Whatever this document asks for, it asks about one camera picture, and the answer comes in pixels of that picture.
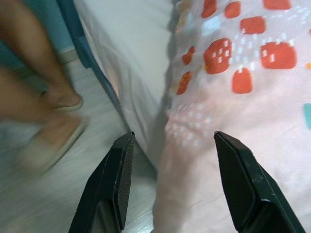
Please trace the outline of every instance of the pink blanket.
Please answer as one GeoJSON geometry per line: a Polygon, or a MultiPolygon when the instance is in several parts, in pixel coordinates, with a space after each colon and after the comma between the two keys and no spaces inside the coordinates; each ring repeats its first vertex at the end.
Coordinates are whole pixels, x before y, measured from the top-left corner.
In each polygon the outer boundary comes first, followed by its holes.
{"type": "Polygon", "coordinates": [[[214,131],[253,151],[311,232],[311,1],[184,0],[177,7],[153,232],[235,232],[214,131]]]}

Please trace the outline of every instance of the slipper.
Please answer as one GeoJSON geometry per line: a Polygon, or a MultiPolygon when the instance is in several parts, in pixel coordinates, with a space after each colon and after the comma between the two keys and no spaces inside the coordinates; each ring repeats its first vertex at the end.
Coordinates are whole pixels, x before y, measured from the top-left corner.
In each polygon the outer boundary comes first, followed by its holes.
{"type": "MultiPolygon", "coordinates": [[[[40,97],[42,97],[42,95],[44,95],[47,91],[43,91],[40,95],[40,97]]],[[[57,110],[61,110],[61,111],[64,111],[64,112],[71,112],[71,111],[76,111],[76,110],[79,110],[84,104],[84,101],[83,101],[83,98],[82,96],[80,96],[80,101],[76,104],[76,105],[73,105],[73,106],[64,106],[64,107],[57,107],[56,109],[57,110]]]]}
{"type": "Polygon", "coordinates": [[[48,171],[71,148],[86,126],[87,120],[83,119],[67,142],[59,149],[51,147],[43,139],[34,137],[17,158],[18,169],[32,174],[42,174],[48,171]]]}

